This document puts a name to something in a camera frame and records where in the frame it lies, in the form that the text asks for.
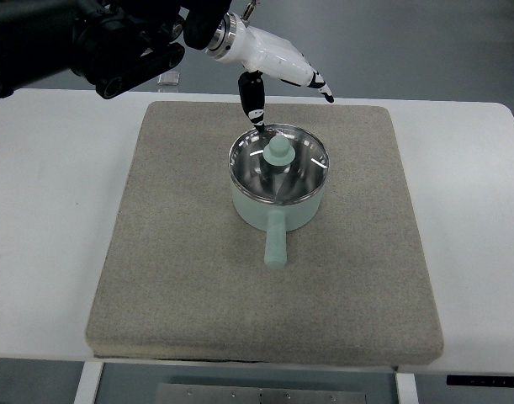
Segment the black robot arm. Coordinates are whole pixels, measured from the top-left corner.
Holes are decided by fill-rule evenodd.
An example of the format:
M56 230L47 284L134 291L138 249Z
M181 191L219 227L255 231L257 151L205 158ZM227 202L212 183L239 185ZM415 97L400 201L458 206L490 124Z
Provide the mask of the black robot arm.
M114 98L203 50L229 1L0 1L0 99L65 70Z

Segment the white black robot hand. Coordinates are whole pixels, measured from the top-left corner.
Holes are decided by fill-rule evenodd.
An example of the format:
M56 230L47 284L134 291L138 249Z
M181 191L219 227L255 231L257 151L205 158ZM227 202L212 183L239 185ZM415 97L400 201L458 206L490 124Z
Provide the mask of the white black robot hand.
M222 19L206 53L220 63L242 64L245 71L238 79L241 107L260 132L265 131L264 75L295 87L313 88L327 102L334 102L323 76L290 41L252 27L235 13Z

